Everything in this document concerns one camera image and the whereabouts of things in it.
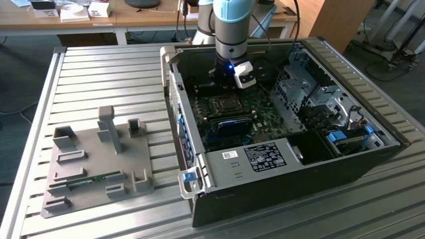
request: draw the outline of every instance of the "barcode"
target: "barcode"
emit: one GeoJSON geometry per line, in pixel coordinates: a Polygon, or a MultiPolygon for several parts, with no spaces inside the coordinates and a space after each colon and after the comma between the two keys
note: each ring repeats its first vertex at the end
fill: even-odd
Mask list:
{"type": "Polygon", "coordinates": [[[235,151],[229,151],[222,153],[222,158],[229,159],[237,157],[237,152],[235,151]]]}

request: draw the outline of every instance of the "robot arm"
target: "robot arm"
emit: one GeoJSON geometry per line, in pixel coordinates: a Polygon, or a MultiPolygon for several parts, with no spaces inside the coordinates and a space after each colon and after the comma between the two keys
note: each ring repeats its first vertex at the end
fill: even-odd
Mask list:
{"type": "Polygon", "coordinates": [[[217,61],[211,80],[222,87],[229,81],[239,89],[255,84],[253,66],[246,57],[247,37],[262,37],[275,12],[274,0],[199,0],[199,19],[194,44],[211,43],[214,36],[217,61]]]}

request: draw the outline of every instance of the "small circuit board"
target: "small circuit board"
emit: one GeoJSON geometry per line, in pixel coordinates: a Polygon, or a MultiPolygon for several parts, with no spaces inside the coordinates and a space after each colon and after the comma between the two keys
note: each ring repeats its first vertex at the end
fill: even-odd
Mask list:
{"type": "Polygon", "coordinates": [[[206,152],[286,135],[269,92],[261,86],[217,96],[191,97],[190,106],[206,152]]]}

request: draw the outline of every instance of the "white box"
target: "white box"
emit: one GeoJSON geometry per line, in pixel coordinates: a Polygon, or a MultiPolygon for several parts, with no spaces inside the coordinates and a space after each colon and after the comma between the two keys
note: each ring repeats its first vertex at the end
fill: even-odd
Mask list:
{"type": "Polygon", "coordinates": [[[61,22],[74,22],[74,21],[89,21],[86,8],[82,8],[82,11],[71,13],[69,11],[59,11],[59,21],[61,22]]]}
{"type": "Polygon", "coordinates": [[[36,17],[58,17],[55,9],[33,10],[36,17]]]}
{"type": "Polygon", "coordinates": [[[90,17],[109,17],[110,7],[106,2],[91,2],[87,7],[87,14],[90,17]]]}

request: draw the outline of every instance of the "slatted metal table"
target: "slatted metal table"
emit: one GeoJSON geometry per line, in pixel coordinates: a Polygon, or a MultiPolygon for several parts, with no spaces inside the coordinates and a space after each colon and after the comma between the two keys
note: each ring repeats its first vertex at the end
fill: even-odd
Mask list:
{"type": "Polygon", "coordinates": [[[349,185],[191,228],[161,85],[163,44],[66,48],[53,54],[0,238],[423,238],[425,129],[326,42],[307,42],[413,143],[394,159],[349,185]],[[43,219],[53,129],[95,127],[103,105],[114,106],[114,123],[146,123],[154,192],[43,219]]]}

